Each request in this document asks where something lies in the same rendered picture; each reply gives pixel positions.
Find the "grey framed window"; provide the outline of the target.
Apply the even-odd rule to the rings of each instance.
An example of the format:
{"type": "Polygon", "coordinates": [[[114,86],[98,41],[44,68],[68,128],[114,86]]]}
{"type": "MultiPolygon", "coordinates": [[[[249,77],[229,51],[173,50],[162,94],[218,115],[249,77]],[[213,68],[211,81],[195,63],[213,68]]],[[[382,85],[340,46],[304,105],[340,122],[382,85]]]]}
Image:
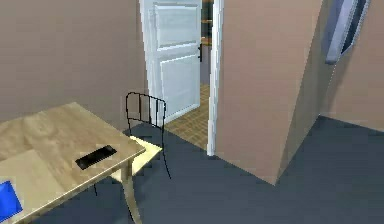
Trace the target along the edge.
{"type": "Polygon", "coordinates": [[[322,40],[325,63],[335,65],[353,47],[371,0],[333,0],[322,40]]]}

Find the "blue flat object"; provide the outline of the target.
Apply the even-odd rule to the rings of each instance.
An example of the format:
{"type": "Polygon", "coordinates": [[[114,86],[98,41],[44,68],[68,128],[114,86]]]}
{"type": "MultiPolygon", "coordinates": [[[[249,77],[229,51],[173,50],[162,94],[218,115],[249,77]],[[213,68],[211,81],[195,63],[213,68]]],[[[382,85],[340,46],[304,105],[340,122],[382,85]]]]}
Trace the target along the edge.
{"type": "Polygon", "coordinates": [[[10,181],[0,184],[0,223],[23,210],[19,198],[10,181]]]}

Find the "black remote control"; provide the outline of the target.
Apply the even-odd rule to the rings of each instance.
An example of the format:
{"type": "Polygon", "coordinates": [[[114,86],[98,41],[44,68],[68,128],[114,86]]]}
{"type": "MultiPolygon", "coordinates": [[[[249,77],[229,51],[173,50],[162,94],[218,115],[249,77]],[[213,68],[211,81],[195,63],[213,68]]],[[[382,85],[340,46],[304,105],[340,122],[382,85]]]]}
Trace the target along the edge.
{"type": "Polygon", "coordinates": [[[106,145],[102,148],[99,148],[81,158],[75,160],[75,163],[79,166],[81,170],[85,170],[91,165],[94,165],[116,153],[116,150],[110,146],[106,145]]]}

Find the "wooden shelf unit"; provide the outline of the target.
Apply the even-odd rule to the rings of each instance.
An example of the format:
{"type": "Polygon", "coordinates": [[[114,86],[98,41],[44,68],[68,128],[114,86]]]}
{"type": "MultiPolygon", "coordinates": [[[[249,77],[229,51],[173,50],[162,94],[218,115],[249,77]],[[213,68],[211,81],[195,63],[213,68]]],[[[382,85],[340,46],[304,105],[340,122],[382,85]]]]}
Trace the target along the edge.
{"type": "Polygon", "coordinates": [[[201,41],[204,45],[212,44],[212,21],[214,0],[202,0],[201,41]]]}

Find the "light wooden table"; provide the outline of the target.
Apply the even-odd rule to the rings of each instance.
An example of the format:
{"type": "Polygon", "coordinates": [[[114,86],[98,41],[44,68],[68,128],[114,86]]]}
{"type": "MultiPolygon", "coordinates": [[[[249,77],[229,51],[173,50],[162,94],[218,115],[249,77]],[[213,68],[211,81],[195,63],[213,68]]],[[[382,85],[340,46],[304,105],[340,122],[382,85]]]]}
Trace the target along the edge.
{"type": "MultiPolygon", "coordinates": [[[[0,124],[0,183],[12,183],[23,208],[1,224],[29,224],[110,176],[98,179],[93,168],[75,163],[105,137],[92,115],[73,102],[0,124]]],[[[142,224],[135,196],[125,200],[142,224]]]]}

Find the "white panelled room door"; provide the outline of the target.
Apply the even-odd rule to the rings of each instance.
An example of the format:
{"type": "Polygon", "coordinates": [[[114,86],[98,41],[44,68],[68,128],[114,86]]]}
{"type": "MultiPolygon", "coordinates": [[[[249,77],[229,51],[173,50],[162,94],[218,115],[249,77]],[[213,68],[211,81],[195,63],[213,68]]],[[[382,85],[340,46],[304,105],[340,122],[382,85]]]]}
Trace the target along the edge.
{"type": "Polygon", "coordinates": [[[167,124],[200,106],[202,0],[139,0],[151,116],[167,124]]]}

